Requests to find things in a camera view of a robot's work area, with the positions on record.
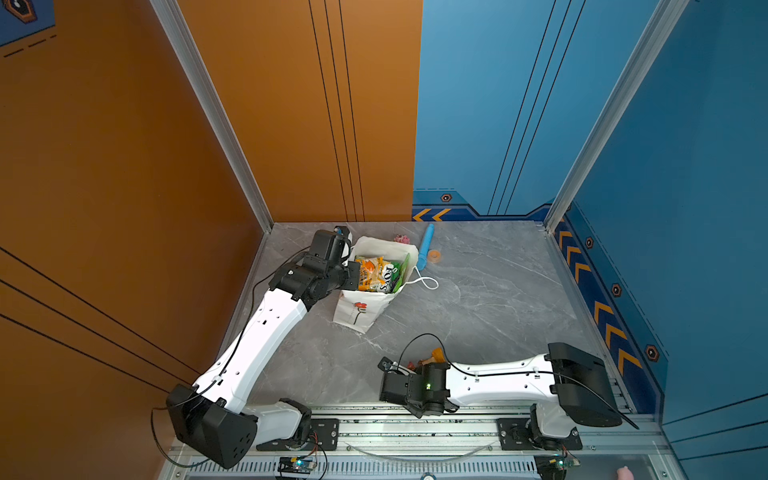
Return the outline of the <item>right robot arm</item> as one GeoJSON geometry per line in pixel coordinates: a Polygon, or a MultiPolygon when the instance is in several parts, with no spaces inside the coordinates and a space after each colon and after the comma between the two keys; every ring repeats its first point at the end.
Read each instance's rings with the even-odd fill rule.
{"type": "Polygon", "coordinates": [[[576,427],[613,428],[624,415],[613,397],[602,359],[563,342],[523,360],[470,365],[453,363],[437,349],[431,359],[407,367],[379,361],[379,399],[417,418],[456,413],[492,402],[531,404],[529,438],[540,446],[572,436],[576,427]]]}

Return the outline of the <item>green Fox's tea candy bag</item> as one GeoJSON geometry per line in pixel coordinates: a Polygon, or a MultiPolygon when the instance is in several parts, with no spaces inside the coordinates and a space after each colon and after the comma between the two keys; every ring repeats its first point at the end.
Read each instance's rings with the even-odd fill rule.
{"type": "Polygon", "coordinates": [[[391,294],[394,292],[402,273],[402,263],[386,260],[383,257],[377,259],[376,278],[371,286],[376,292],[391,294]]]}

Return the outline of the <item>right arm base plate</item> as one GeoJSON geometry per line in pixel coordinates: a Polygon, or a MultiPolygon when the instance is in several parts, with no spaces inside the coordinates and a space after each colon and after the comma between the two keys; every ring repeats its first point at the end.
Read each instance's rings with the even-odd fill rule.
{"type": "Polygon", "coordinates": [[[498,439],[503,451],[552,451],[572,452],[583,449],[581,436],[576,428],[562,439],[545,437],[534,428],[530,418],[509,417],[496,420],[498,439]]]}

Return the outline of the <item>green Lays chips bag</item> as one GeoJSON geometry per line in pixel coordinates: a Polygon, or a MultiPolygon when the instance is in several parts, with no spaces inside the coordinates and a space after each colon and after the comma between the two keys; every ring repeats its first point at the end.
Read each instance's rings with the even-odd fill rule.
{"type": "Polygon", "coordinates": [[[398,293],[406,283],[409,267],[410,267],[410,254],[407,253],[404,259],[400,262],[398,279],[392,290],[393,294],[398,293]]]}

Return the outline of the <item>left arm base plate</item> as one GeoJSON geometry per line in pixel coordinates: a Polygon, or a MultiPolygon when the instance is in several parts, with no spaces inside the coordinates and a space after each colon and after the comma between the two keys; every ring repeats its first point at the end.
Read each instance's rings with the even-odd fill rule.
{"type": "Polygon", "coordinates": [[[257,451],[288,452],[310,451],[319,446],[326,452],[335,451],[339,439],[340,420],[315,418],[303,422],[297,432],[288,439],[278,439],[256,446],[257,451]]]}

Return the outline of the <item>white floral paper bag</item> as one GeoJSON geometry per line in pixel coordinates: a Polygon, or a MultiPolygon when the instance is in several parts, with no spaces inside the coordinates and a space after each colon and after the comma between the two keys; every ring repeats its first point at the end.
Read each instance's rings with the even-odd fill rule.
{"type": "Polygon", "coordinates": [[[436,279],[423,276],[416,268],[419,251],[414,245],[363,236],[353,245],[351,259],[355,261],[357,257],[383,257],[386,260],[401,262],[407,253],[410,254],[409,272],[406,283],[398,293],[343,290],[339,295],[332,322],[359,333],[366,333],[408,286],[422,283],[428,290],[438,289],[439,282],[436,279]]]}

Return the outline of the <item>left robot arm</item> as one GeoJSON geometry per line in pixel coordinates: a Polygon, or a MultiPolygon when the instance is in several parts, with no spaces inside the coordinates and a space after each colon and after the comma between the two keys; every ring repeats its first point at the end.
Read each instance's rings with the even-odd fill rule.
{"type": "Polygon", "coordinates": [[[226,469],[254,445],[305,445],[309,407],[288,398],[252,412],[246,405],[269,360],[309,310],[335,291],[357,288],[360,267],[351,258],[351,240],[345,226],[316,231],[308,248],[269,277],[261,301],[221,357],[192,386],[179,384],[169,393],[162,409],[180,442],[226,469]]]}

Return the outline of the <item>small orange snack packet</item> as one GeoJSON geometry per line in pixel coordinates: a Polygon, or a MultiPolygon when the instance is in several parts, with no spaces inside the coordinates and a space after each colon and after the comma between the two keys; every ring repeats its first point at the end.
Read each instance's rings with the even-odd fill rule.
{"type": "Polygon", "coordinates": [[[420,360],[418,362],[419,366],[425,366],[429,364],[448,364],[449,361],[446,358],[446,355],[444,353],[444,350],[442,348],[436,348],[431,352],[431,356],[420,360]]]}

